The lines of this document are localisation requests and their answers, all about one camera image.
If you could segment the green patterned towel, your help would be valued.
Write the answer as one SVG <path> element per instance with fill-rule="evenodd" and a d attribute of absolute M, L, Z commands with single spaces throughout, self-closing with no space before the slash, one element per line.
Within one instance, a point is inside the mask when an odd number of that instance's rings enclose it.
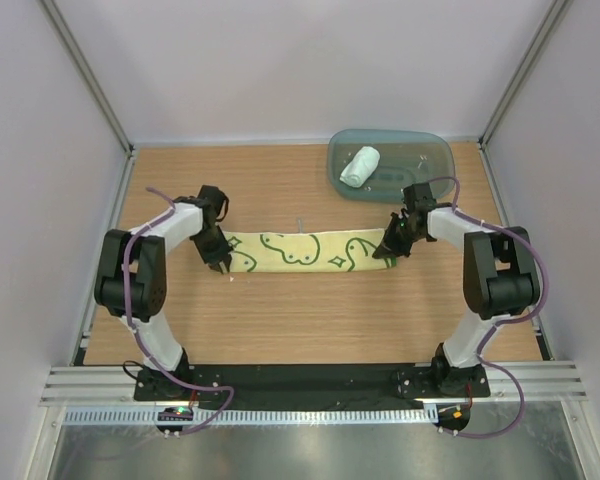
<path fill-rule="evenodd" d="M 381 229 L 316 233 L 227 232 L 232 273 L 350 273 L 394 268 L 376 259 Z"/>

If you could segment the teal transparent plastic basin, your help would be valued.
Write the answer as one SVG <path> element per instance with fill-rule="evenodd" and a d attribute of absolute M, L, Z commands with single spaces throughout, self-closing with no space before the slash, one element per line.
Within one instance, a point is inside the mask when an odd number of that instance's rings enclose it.
<path fill-rule="evenodd" d="M 378 166 L 361 186 L 349 186 L 340 176 L 365 147 L 378 152 Z M 329 141 L 326 172 L 332 187 L 347 200 L 397 205 L 403 199 L 402 189 L 415 183 L 429 182 L 436 199 L 447 195 L 453 188 L 456 169 L 449 144 L 437 135 L 346 129 Z"/>

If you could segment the light mint green towel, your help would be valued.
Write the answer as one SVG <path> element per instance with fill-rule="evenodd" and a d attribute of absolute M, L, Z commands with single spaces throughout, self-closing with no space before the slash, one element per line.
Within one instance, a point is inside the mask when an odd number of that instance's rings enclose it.
<path fill-rule="evenodd" d="M 352 188 L 360 188 L 379 165 L 380 153 L 372 146 L 363 146 L 340 174 L 339 180 Z"/>

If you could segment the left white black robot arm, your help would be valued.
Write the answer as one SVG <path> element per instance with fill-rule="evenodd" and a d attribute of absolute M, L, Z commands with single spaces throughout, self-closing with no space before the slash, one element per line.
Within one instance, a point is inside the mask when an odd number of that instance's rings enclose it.
<path fill-rule="evenodd" d="M 171 400 L 184 398 L 192 386 L 189 361 L 166 320 L 167 256 L 191 241 L 203 263 L 221 274 L 231 266 L 232 247 L 219 223 L 229 199 L 205 185 L 196 196 L 168 199 L 160 215 L 131 230 L 112 229 L 103 239 L 94 299 L 126 324 L 157 375 L 157 388 Z"/>

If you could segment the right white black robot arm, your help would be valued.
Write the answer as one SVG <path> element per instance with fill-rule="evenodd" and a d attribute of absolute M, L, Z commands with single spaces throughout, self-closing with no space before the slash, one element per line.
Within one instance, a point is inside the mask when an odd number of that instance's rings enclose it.
<path fill-rule="evenodd" d="M 467 396 L 482 388 L 484 352 L 500 327 L 539 303 L 541 286 L 528 233 L 480 222 L 449 203 L 406 208 L 391 215 L 373 257 L 407 257 L 421 239 L 444 240 L 461 251 L 467 310 L 429 367 L 398 373 L 399 392 L 406 398 Z"/>

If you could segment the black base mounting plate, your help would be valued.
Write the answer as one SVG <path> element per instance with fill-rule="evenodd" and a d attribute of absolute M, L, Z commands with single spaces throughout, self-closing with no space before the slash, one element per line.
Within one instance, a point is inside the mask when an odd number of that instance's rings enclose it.
<path fill-rule="evenodd" d="M 138 401 L 188 400 L 183 382 L 230 386 L 235 410 L 326 410 L 335 407 L 393 408 L 407 400 L 487 398 L 490 387 L 481 366 L 464 369 L 414 363 L 203 365 L 184 363 L 172 372 L 144 367 L 137 375 Z"/>

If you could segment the aluminium front rail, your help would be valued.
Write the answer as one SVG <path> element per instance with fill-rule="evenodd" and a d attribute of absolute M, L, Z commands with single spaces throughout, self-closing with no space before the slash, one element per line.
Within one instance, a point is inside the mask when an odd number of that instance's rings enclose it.
<path fill-rule="evenodd" d="M 585 400 L 587 393 L 569 361 L 504 362 L 511 375 L 488 368 L 486 378 L 495 401 L 517 399 L 514 380 L 528 401 Z M 71 366 L 51 369 L 39 400 L 41 406 L 122 405 L 132 401 L 135 381 L 120 366 Z"/>

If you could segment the right aluminium frame post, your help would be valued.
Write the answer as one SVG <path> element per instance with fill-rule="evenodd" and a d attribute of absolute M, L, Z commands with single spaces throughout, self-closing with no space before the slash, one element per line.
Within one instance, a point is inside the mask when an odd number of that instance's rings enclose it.
<path fill-rule="evenodd" d="M 522 91 L 545 48 L 572 4 L 571 0 L 553 0 L 550 2 L 548 10 L 534 32 L 482 135 L 479 137 L 478 144 L 481 150 L 486 150 L 487 145 L 494 137 L 496 130 L 506 117 L 514 100 Z"/>

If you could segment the aluminium frame post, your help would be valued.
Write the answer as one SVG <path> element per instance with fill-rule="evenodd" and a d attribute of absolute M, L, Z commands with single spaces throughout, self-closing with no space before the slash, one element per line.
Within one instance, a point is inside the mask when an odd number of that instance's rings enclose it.
<path fill-rule="evenodd" d="M 506 117 L 514 100 L 522 91 L 545 48 L 572 4 L 571 0 L 553 0 L 550 2 L 548 10 L 534 32 L 482 135 L 479 137 L 478 144 L 481 150 L 486 150 L 487 145 L 494 137 L 496 130 Z"/>
<path fill-rule="evenodd" d="M 59 6 L 53 0 L 40 0 L 38 1 L 38 5 L 51 24 L 61 45 L 77 70 L 88 93 L 101 112 L 113 136 L 122 148 L 122 151 L 127 157 L 130 157 L 134 151 L 133 144 L 129 140 L 128 135 L 118 116 L 114 112 L 109 99 L 101 87 L 86 55 L 80 47 Z"/>

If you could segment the left aluminium frame post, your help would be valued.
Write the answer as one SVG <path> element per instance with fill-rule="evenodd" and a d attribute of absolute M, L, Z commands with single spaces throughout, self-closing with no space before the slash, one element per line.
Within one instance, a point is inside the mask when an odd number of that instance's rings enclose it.
<path fill-rule="evenodd" d="M 122 151 L 127 157 L 130 157 L 134 151 L 133 144 L 129 140 L 128 135 L 118 116 L 114 112 L 109 99 L 101 87 L 86 55 L 80 47 L 59 6 L 53 0 L 40 0 L 38 1 L 38 5 L 51 24 L 61 45 L 77 70 L 88 93 L 101 112 L 113 136 L 122 148 Z"/>

